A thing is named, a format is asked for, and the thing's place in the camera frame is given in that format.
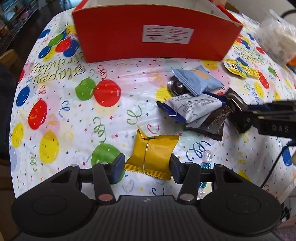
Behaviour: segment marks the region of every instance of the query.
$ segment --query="green balloon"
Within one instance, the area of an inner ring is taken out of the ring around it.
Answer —
[[[91,167],[93,167],[97,163],[107,162],[112,163],[114,159],[118,156],[120,151],[112,146],[111,144],[100,144],[94,149],[91,155]],[[125,170],[123,170],[118,182],[124,177]]]
[[[276,72],[275,72],[275,70],[274,70],[273,68],[271,68],[271,67],[269,66],[269,67],[268,67],[268,71],[269,71],[270,73],[272,73],[274,77],[276,77]]]
[[[57,36],[55,36],[49,43],[48,43],[48,46],[51,47],[51,46],[55,46],[57,45],[61,39],[63,38],[63,34],[59,34]]]
[[[91,78],[86,78],[75,88],[75,93],[80,100],[89,100],[94,95],[96,83]]]

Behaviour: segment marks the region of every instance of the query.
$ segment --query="red box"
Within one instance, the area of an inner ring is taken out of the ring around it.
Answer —
[[[87,62],[146,57],[221,61],[242,29],[227,10],[207,0],[154,0],[176,6],[97,6],[118,0],[97,1],[82,0],[72,13]]]

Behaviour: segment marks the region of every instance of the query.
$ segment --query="light blue snack package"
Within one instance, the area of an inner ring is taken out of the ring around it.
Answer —
[[[224,86],[224,84],[211,76],[201,65],[193,70],[173,69],[173,73],[194,97],[204,91],[210,91]]]

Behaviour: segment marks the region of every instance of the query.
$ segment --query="yellow minion package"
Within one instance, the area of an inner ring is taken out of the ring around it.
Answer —
[[[249,75],[260,78],[256,69],[244,66],[241,62],[235,59],[225,58],[223,63],[224,66],[233,74],[239,75],[243,78],[247,78]]]
[[[125,170],[170,180],[170,156],[178,141],[176,135],[148,137],[138,127],[133,154],[127,160]]]

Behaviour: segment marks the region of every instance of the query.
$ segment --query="birthday tablecloth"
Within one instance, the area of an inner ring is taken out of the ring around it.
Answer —
[[[296,99],[295,75],[274,63],[254,39],[257,26],[235,15],[244,28],[227,53],[260,72],[260,78],[230,74],[223,63],[181,58],[140,58],[86,63],[76,36],[71,10],[54,17],[34,45],[20,77],[10,126],[10,160],[16,197],[70,164],[91,168],[100,153],[111,162],[119,153],[131,156],[139,126],[147,135],[180,136],[173,153],[181,162],[198,164],[213,157],[211,165],[223,164],[261,185],[288,139],[263,136],[252,127],[239,134],[228,121],[223,139],[185,131],[155,101],[172,97],[167,82],[173,68],[204,66],[224,87],[231,87],[247,104]],[[280,202],[294,188],[294,148],[286,150],[264,189]],[[112,189],[116,196],[177,196],[181,185],[145,174],[125,171]],[[94,198],[91,183],[82,191]]]

